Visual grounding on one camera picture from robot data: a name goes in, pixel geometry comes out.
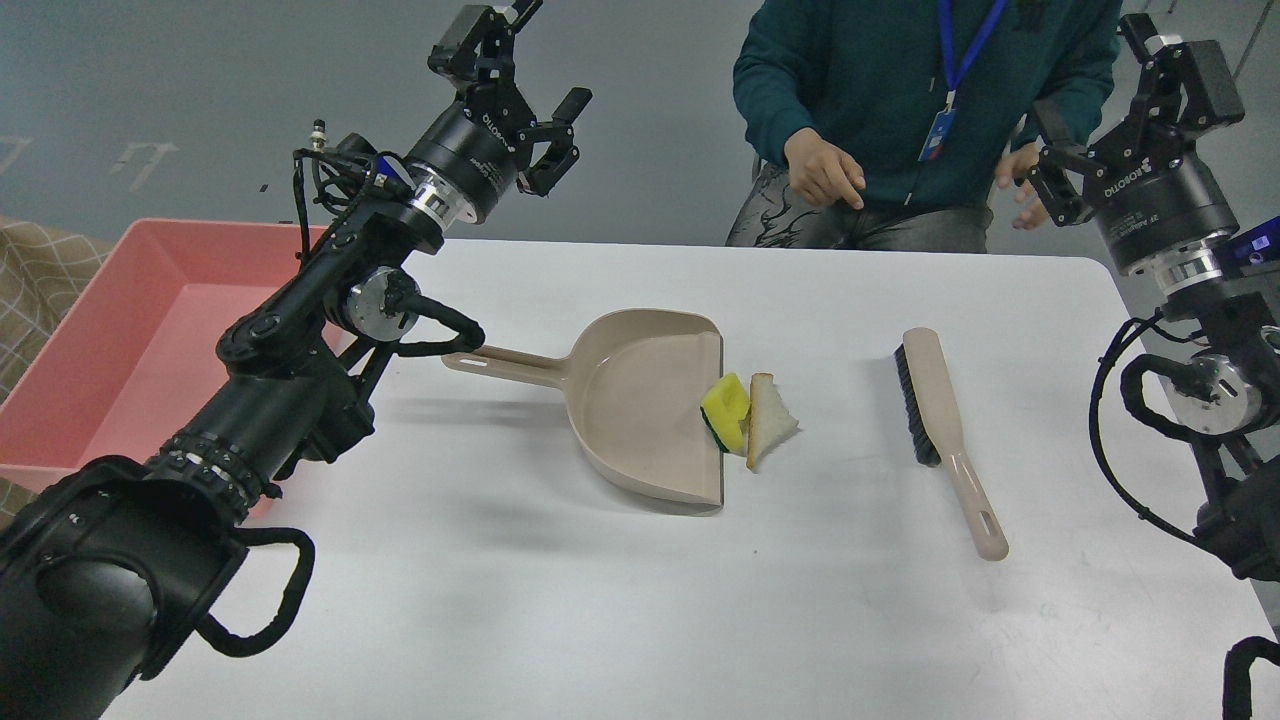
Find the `person right hand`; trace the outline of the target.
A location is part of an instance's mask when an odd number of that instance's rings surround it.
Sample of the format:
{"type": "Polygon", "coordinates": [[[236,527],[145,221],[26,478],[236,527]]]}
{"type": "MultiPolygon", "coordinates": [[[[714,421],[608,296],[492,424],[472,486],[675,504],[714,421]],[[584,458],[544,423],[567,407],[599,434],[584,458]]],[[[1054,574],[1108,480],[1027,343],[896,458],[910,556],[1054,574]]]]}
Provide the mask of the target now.
{"type": "Polygon", "coordinates": [[[844,202],[854,210],[865,208],[863,167],[814,128],[792,133],[785,142],[783,156],[791,190],[810,206],[832,208],[844,202]]]}

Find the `person left hand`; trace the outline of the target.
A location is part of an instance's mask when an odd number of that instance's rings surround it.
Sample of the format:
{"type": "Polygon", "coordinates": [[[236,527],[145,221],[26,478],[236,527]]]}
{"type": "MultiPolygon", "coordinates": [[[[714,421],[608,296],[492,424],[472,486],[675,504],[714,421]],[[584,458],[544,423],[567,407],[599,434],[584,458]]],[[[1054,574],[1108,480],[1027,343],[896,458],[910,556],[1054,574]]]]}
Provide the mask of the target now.
{"type": "Polygon", "coordinates": [[[1012,228],[1016,231],[1036,231],[1050,219],[1030,182],[1030,173],[1036,169],[1039,156],[1037,142],[1024,143],[1004,154],[995,168],[995,186],[1001,191],[1014,192],[1018,211],[1012,219],[1012,228]]]}

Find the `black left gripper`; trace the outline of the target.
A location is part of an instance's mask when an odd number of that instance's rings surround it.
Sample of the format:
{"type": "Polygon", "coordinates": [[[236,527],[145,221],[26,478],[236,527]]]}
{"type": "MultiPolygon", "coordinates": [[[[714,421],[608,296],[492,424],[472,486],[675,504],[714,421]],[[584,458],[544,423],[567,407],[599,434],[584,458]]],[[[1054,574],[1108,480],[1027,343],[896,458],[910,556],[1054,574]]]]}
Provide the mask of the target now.
{"type": "Polygon", "coordinates": [[[420,217],[481,224],[515,182],[545,197],[579,160],[573,123],[593,91],[571,88],[539,122],[515,82],[515,37],[541,5],[465,5],[431,47],[428,68],[454,97],[406,156],[420,217]]]}

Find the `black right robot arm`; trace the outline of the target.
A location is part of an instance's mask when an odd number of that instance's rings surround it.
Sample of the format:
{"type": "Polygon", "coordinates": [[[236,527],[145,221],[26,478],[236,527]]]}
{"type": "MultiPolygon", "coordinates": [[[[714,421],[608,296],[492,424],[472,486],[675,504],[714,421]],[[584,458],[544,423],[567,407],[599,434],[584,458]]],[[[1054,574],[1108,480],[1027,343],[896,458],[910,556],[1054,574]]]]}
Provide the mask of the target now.
{"type": "Polygon", "coordinates": [[[1165,301],[1125,322],[1091,391],[1091,443],[1105,478],[1135,514],[1213,555],[1240,579],[1277,579],[1277,460],[1251,436],[1277,424],[1277,225],[1240,232],[1196,143],[1245,110],[1215,41],[1161,35],[1140,13],[1121,17],[1140,76],[1123,120],[1075,143],[1051,100],[1032,115],[1044,146],[1030,182],[1057,225],[1094,222],[1116,268],[1151,277],[1165,301]],[[1114,475],[1098,406],[1119,372],[1129,414],[1188,445],[1206,501],[1184,532],[1137,501],[1114,475]]]}

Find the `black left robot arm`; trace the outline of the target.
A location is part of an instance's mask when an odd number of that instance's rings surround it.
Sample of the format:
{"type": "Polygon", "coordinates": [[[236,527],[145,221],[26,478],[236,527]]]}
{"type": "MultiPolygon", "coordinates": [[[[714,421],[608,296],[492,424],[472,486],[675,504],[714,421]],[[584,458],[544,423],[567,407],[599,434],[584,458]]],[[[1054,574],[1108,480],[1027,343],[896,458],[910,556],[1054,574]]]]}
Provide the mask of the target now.
{"type": "Polygon", "coordinates": [[[515,38],[538,1],[463,6],[428,65],[453,102],[406,155],[315,120],[294,151],[298,270],[230,325],[227,382],[147,461],[97,457],[3,533],[3,716],[97,719],[192,637],[233,659],[293,625],[316,550],[302,530],[247,528],[302,460],[330,462],[374,430],[393,357],[470,352],[477,322],[420,293],[403,263],[479,224],[504,192],[547,196],[579,160],[568,91],[538,119],[515,38]]]}

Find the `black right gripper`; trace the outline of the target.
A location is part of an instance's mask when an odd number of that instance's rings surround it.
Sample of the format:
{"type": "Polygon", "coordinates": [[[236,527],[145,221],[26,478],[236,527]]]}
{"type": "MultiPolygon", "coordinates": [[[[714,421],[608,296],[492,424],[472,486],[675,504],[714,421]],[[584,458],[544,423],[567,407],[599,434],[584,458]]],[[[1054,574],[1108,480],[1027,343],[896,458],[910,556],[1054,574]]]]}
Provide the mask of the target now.
{"type": "Polygon", "coordinates": [[[1030,182],[1056,225],[1094,222],[1115,266],[1130,275],[1162,252],[1239,231],[1196,145],[1244,120],[1245,106],[1220,42],[1161,35],[1147,14],[1123,15],[1119,31],[1140,65],[1121,127],[1084,146],[1055,100],[1034,101],[1044,143],[1030,182]]]}

